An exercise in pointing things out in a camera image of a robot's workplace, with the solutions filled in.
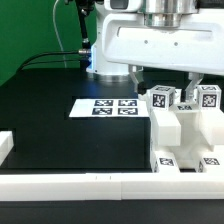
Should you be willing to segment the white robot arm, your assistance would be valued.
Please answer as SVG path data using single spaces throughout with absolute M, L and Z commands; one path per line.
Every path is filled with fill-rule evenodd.
M 146 93 L 144 67 L 184 71 L 186 97 L 205 74 L 224 76 L 224 0 L 103 0 L 87 72 L 103 81 L 131 78 Z

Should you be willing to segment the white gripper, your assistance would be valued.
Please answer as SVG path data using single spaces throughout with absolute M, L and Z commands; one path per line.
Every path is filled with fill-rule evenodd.
M 185 15 L 176 29 L 147 27 L 141 14 L 110 14 L 102 52 L 110 62 L 130 65 L 134 91 L 141 95 L 146 86 L 140 66 L 189 72 L 184 101 L 190 102 L 203 73 L 224 76 L 224 13 Z

